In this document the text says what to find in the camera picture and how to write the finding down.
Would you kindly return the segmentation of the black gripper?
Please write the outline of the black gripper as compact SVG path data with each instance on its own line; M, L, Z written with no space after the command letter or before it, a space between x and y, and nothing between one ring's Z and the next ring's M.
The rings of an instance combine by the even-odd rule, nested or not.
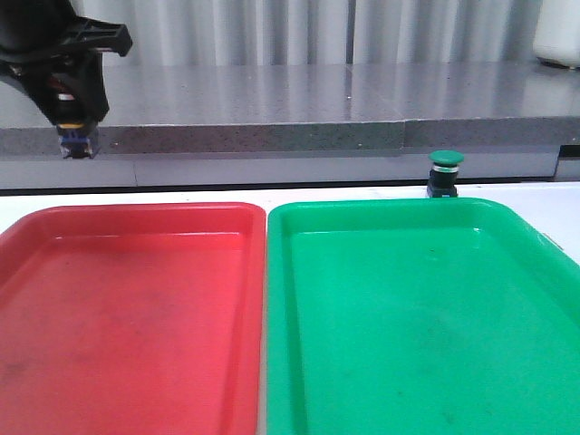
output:
M55 126L56 91L47 69L76 71L76 95L86 114L101 122L109 111L102 55L126 56L129 29L78 15L69 1L1 3L1 82L32 101Z

